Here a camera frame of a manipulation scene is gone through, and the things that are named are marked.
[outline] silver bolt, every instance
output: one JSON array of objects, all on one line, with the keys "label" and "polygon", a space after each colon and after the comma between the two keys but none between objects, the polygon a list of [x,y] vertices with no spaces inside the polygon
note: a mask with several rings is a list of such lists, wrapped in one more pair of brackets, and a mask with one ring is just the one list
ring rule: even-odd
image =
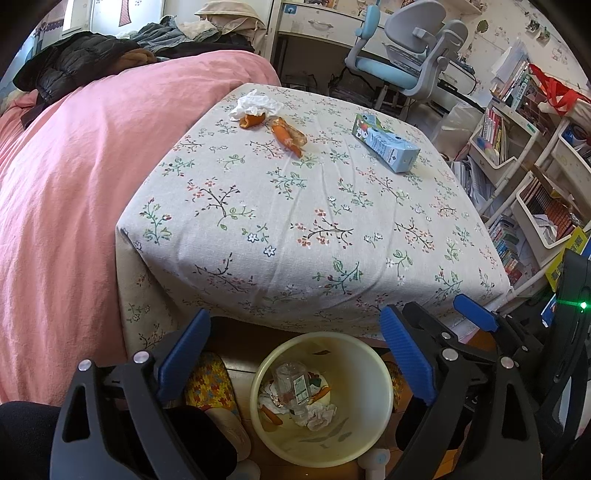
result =
[{"label": "silver bolt", "polygon": [[81,372],[86,372],[90,367],[92,367],[92,362],[88,359],[82,360],[82,362],[78,364],[78,370]]},{"label": "silver bolt", "polygon": [[458,359],[459,355],[453,348],[446,348],[442,353],[443,358],[450,362],[453,362]]},{"label": "silver bolt", "polygon": [[515,362],[513,361],[512,358],[509,358],[508,356],[504,356],[503,358],[501,358],[501,365],[506,369],[510,369],[515,366]]},{"label": "silver bolt", "polygon": [[150,354],[145,350],[139,351],[134,355],[134,362],[137,364],[144,364],[150,358]]}]

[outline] barcode label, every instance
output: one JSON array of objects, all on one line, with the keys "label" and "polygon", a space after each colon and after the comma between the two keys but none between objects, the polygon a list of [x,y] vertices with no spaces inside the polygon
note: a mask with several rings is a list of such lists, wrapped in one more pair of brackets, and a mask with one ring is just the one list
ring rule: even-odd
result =
[{"label": "barcode label", "polygon": [[298,405],[302,405],[309,398],[308,389],[306,388],[306,378],[302,375],[294,380],[295,400]]}]

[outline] trash can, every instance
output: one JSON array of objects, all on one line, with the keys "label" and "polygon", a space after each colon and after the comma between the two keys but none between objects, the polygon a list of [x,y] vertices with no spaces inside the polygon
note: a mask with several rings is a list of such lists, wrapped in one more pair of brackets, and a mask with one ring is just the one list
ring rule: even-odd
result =
[{"label": "trash can", "polygon": [[[288,414],[277,426],[258,408],[261,384],[272,379],[271,367],[285,361],[303,363],[330,386],[329,401],[337,410],[326,427],[312,432]],[[314,332],[283,343],[265,358],[252,382],[250,411],[257,435],[274,454],[296,465],[324,468],[369,450],[388,425],[393,402],[392,378],[371,347],[342,333]]]}]

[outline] red decoration on door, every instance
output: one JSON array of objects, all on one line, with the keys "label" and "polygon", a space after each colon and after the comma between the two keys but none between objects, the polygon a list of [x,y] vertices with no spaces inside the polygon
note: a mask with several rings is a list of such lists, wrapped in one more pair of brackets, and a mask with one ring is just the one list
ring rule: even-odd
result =
[{"label": "red decoration on door", "polygon": [[129,0],[121,0],[121,15],[119,16],[119,26],[127,25],[131,23],[129,17]]}]

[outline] floral tablecloth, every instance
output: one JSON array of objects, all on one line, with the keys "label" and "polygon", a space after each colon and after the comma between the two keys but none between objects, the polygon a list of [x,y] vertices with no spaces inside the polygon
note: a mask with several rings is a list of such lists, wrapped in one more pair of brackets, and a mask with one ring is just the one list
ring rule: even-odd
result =
[{"label": "floral tablecloth", "polygon": [[[270,121],[228,112],[256,89],[309,141],[301,159]],[[352,133],[357,113],[415,143],[395,174]],[[415,300],[455,325],[462,292],[482,304],[509,281],[476,210],[417,128],[341,100],[247,84],[204,115],[121,216],[116,260],[129,353],[212,315],[296,332],[381,338],[380,308]]]}]

